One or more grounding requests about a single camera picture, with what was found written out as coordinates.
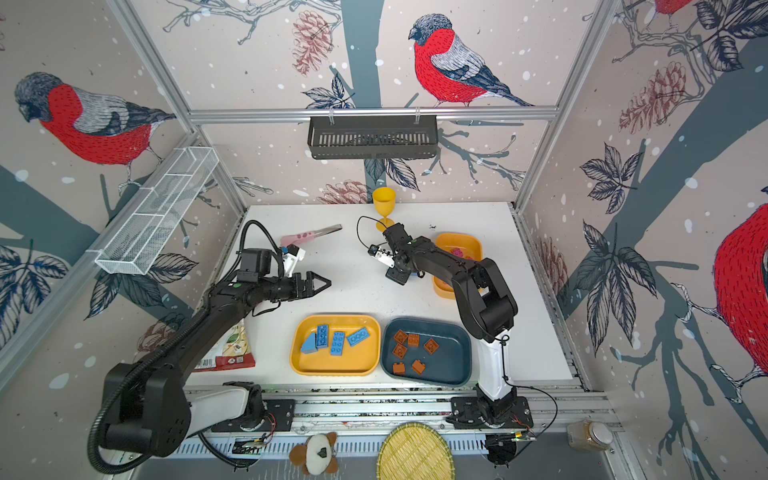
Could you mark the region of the blue lego brick long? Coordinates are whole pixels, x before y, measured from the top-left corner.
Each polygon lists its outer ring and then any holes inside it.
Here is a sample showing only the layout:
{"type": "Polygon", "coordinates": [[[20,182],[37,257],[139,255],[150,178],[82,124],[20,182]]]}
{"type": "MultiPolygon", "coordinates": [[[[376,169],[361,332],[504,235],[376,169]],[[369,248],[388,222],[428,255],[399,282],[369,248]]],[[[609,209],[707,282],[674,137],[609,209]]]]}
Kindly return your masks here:
{"type": "Polygon", "coordinates": [[[329,347],[329,326],[321,324],[316,330],[316,348],[318,350],[329,347]]]}

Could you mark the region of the blue lego brick slanted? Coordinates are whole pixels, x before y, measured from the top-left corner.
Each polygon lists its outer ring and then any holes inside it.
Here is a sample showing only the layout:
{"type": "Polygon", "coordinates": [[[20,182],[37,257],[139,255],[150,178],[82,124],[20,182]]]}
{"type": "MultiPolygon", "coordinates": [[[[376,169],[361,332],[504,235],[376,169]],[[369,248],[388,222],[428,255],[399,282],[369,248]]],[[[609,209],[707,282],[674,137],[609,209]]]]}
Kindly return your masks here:
{"type": "Polygon", "coordinates": [[[301,345],[300,352],[302,354],[312,354],[318,351],[316,333],[311,332],[307,339],[301,345]]]}

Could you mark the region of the blue lego brick underside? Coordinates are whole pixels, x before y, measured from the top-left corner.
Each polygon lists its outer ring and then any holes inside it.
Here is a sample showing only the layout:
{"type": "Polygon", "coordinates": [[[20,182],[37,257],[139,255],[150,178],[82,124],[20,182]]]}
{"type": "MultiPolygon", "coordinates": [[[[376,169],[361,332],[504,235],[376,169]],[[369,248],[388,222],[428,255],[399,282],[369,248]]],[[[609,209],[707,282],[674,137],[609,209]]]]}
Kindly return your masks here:
{"type": "Polygon", "coordinates": [[[362,327],[359,330],[348,335],[346,339],[350,347],[355,347],[359,345],[361,342],[368,339],[369,337],[370,337],[370,333],[368,329],[366,327],[362,327]]]}

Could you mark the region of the brown lego brick top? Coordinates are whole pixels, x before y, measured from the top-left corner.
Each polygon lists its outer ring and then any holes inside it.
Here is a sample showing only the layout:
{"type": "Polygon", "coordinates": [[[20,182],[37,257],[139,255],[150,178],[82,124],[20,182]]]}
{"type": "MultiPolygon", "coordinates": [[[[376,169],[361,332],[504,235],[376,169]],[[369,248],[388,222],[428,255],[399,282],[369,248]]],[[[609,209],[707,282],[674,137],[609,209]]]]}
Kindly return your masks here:
{"type": "Polygon", "coordinates": [[[418,375],[422,375],[424,373],[424,371],[426,370],[426,365],[422,361],[420,361],[420,360],[415,360],[412,363],[411,368],[418,375]]]}

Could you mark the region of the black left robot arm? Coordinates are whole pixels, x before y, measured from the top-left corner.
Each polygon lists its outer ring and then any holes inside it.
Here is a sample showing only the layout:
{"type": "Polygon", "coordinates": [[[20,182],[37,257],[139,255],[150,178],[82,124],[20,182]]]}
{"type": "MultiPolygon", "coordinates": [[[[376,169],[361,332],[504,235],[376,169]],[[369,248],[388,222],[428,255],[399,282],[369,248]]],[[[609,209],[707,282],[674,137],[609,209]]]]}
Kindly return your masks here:
{"type": "Polygon", "coordinates": [[[117,475],[152,457],[173,453],[191,434],[215,425],[204,421],[184,391],[206,353],[257,306],[275,308],[308,299],[331,286],[315,272],[287,274],[283,251],[239,245],[236,259],[213,284],[193,318],[140,360],[115,365],[106,375],[101,407],[89,429],[86,454],[99,473],[117,475]]]}

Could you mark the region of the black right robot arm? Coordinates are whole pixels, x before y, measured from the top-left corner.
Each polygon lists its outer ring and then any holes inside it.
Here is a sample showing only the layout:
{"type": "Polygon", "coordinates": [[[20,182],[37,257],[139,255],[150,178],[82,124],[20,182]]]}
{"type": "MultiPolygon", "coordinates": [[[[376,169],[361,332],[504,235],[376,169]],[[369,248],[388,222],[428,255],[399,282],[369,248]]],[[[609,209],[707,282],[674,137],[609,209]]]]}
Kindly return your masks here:
{"type": "Polygon", "coordinates": [[[476,391],[482,421],[528,429],[530,413],[504,359],[518,305],[497,264],[490,258],[460,258],[424,236],[413,238],[401,223],[385,228],[383,236],[391,250],[388,279],[404,285],[412,274],[427,273],[452,287],[461,323],[479,342],[476,391]]]}

